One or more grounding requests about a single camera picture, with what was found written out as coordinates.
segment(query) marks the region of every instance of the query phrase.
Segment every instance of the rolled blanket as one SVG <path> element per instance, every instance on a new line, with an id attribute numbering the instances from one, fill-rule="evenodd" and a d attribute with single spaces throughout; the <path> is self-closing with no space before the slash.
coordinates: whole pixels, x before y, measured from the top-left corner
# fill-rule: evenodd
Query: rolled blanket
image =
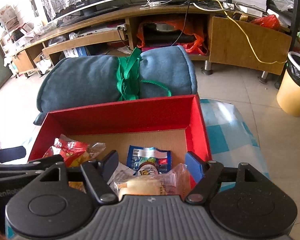
<path id="1" fill-rule="evenodd" d="M 139 56 L 137 98 L 173 96 L 197 93 L 194 67 L 182 46 L 145 51 Z M 79 106 L 116 102 L 119 59 L 100 55 L 61 60 L 43 81 L 37 96 L 40 114 L 34 124 L 41 125 L 50 111 Z"/>

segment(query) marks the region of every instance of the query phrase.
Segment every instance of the logo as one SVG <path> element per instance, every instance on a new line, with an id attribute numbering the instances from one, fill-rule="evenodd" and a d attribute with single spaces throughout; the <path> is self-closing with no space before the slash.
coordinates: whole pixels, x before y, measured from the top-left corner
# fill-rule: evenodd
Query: logo
<path id="1" fill-rule="evenodd" d="M 7 189 L 6 191 L 0 192 L 0 197 L 7 197 L 7 196 L 15 195 L 20 190 L 21 190 L 21 188 L 15 188 L 15 189 L 12 189 L 12 190 Z"/>
<path id="2" fill-rule="evenodd" d="M 168 159 L 160 159 L 159 165 L 162 165 L 162 164 L 168 164 Z"/>
<path id="3" fill-rule="evenodd" d="M 148 200 L 149 202 L 151 202 L 151 203 L 154 202 L 154 201 L 156 201 L 156 199 L 155 199 L 154 197 L 148 198 L 147 200 Z"/>
<path id="4" fill-rule="evenodd" d="M 84 3 L 79 4 L 79 5 L 76 5 L 75 7 L 76 7 L 76 8 L 79 8 L 79 7 L 81 7 L 82 5 L 84 5 Z"/>

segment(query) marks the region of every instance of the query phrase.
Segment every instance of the green ribbon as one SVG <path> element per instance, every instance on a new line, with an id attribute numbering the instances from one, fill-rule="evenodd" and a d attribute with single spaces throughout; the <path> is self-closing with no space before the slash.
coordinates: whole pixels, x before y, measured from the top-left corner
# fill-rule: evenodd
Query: green ribbon
<path id="1" fill-rule="evenodd" d="M 118 57 L 117 89 L 121 96 L 118 101 L 139 99 L 139 63 L 141 50 L 135 48 L 129 57 Z M 171 90 L 164 84 L 153 80 L 141 80 L 140 82 L 159 86 L 167 91 L 171 97 Z"/>

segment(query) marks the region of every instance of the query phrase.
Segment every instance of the cardboard box on floor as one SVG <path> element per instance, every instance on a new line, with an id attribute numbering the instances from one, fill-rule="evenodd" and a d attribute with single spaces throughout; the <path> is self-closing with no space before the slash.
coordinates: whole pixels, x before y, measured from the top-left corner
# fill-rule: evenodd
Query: cardboard box on floor
<path id="1" fill-rule="evenodd" d="M 187 151 L 211 159 L 197 95 L 149 98 L 84 106 L 48 113 L 29 160 L 42 158 L 60 134 L 87 143 L 104 142 L 126 163 L 129 145 L 170 150 L 172 167 L 184 162 Z"/>

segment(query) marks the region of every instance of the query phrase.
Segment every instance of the cabinet door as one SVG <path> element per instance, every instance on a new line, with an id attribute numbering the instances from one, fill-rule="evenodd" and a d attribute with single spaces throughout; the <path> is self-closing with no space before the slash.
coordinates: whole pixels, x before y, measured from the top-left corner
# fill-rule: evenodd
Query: cabinet door
<path id="1" fill-rule="evenodd" d="M 284 62 L 287 59 L 291 37 L 284 33 L 236 21 L 248 35 L 255 53 L 264 62 Z M 264 64 L 254 56 L 244 33 L 229 19 L 213 17 L 210 61 L 252 69 L 267 71 L 280 75 L 284 63 Z"/>
<path id="2" fill-rule="evenodd" d="M 28 56 L 26 50 L 12 57 L 13 63 L 16 65 L 19 73 L 24 73 L 34 68 L 34 63 Z"/>

